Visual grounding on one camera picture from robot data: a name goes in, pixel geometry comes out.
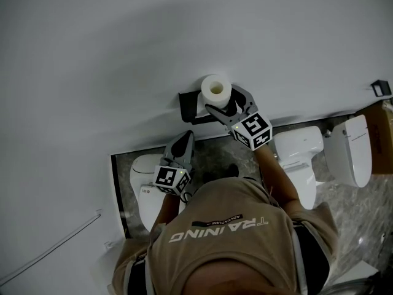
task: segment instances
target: white toilet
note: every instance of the white toilet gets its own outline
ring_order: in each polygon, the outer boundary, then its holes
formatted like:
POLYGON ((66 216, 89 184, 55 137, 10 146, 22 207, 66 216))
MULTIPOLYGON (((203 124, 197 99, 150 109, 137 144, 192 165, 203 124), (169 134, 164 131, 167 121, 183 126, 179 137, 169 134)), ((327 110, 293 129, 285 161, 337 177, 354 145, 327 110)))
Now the white toilet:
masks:
POLYGON ((312 209, 317 181, 311 159, 324 150, 329 172, 341 183, 364 187, 371 177, 372 156, 363 115, 337 125, 322 137, 318 127, 278 133, 269 143, 306 209, 312 209))

